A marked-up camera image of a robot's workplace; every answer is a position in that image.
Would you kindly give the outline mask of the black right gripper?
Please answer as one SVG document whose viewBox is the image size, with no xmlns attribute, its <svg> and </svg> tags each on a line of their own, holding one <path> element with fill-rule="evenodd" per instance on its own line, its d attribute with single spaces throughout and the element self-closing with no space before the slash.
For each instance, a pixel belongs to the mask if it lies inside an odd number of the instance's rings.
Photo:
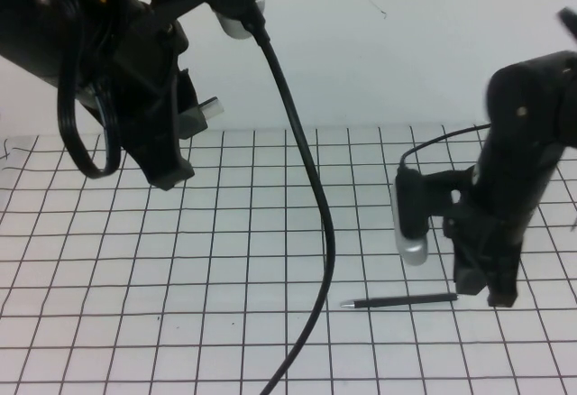
<svg viewBox="0 0 577 395">
<path fill-rule="evenodd" d="M 456 293 L 477 296 L 487 286 L 488 305 L 512 308 L 523 243 L 523 219 L 501 218 L 468 203 L 444 215 L 444 235 L 453 242 Z"/>
</svg>

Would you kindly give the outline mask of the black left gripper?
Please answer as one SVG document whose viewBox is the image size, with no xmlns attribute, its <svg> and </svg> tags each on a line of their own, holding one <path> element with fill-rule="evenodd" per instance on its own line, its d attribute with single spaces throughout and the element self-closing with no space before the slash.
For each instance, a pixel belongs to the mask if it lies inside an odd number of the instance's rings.
<svg viewBox="0 0 577 395">
<path fill-rule="evenodd" d="M 179 71 L 179 55 L 188 48 L 181 25 L 141 26 L 151 14 L 142 2 L 122 2 L 115 19 L 112 53 L 114 107 L 121 146 L 155 188 L 172 189 L 194 171 L 182 157 L 179 138 L 190 139 L 208 128 L 198 106 L 188 69 Z M 179 138 L 177 115 L 179 113 Z"/>
</svg>

